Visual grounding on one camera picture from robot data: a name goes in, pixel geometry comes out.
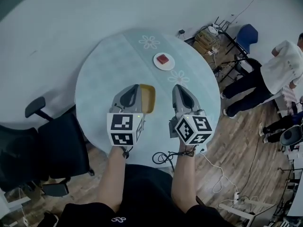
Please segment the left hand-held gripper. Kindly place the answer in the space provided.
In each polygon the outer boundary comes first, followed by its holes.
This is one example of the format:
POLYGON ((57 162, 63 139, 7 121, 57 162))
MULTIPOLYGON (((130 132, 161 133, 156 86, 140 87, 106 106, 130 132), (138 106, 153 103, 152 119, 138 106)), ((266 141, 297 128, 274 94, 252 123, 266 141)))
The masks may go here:
POLYGON ((107 133, 112 146, 135 147, 144 130, 142 91, 130 85, 114 96, 107 113, 107 133))

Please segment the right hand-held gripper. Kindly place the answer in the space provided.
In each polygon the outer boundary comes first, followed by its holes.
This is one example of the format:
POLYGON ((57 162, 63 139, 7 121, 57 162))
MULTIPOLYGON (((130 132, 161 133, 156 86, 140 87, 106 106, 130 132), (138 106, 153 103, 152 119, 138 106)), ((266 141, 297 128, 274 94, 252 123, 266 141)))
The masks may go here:
POLYGON ((198 99, 184 86, 176 84, 172 90, 172 106, 175 110, 191 111, 169 121, 170 138, 180 138, 186 145, 201 145, 213 130, 198 99))

